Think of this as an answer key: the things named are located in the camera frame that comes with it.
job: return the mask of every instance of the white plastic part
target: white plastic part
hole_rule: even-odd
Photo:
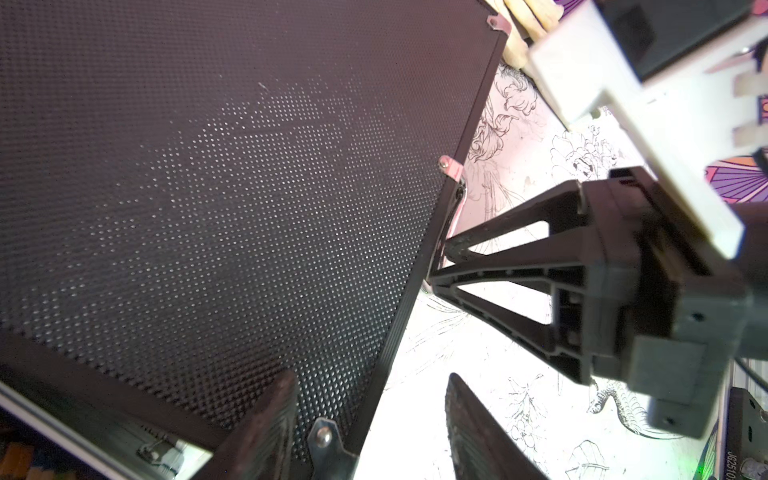
[[[768,18],[750,17],[643,83],[649,114],[674,133],[694,171],[764,145],[756,97],[768,74],[757,74],[751,52],[739,53],[766,35]]]
[[[724,257],[736,256],[743,225],[710,188],[703,172],[705,163],[724,157],[706,162],[698,157],[692,159],[687,150],[690,142],[683,138],[690,133],[689,129],[668,124],[649,108],[647,92],[592,0],[575,8],[555,31],[534,44],[529,58],[538,87],[566,124],[573,124],[597,106],[610,104],[662,188]],[[732,84],[727,94],[733,96]],[[755,104],[752,99],[753,118]],[[720,114],[710,111],[707,117]],[[731,144],[732,135],[728,129]]]

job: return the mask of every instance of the metal bracket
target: metal bracket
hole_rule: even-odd
[[[438,165],[440,166],[442,173],[451,177],[455,182],[458,183],[461,180],[462,172],[464,171],[464,165],[462,165],[460,162],[454,160],[448,155],[443,155],[440,157]]]
[[[489,15],[485,21],[496,31],[503,31],[507,36],[512,34],[512,23],[503,15]]]
[[[320,417],[306,439],[314,473],[313,480],[350,480],[359,456],[344,449],[336,422]]]

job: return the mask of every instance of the perforated metal panel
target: perforated metal panel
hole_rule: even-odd
[[[487,14],[0,2],[2,328],[225,429],[292,369],[297,438],[347,432],[492,63]]]

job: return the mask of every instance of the cable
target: cable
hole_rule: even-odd
[[[736,362],[736,364],[741,367],[741,369],[746,373],[746,376],[750,377],[753,382],[755,382],[765,393],[768,393],[768,382],[757,374],[754,370],[750,368],[744,361],[744,359],[740,359],[737,356],[734,356],[733,361]]]

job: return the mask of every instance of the screw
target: screw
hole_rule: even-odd
[[[315,443],[320,448],[324,449],[325,447],[330,445],[331,440],[333,440],[333,432],[331,432],[331,429],[329,427],[322,427],[320,430],[317,431],[317,437],[315,438]]]

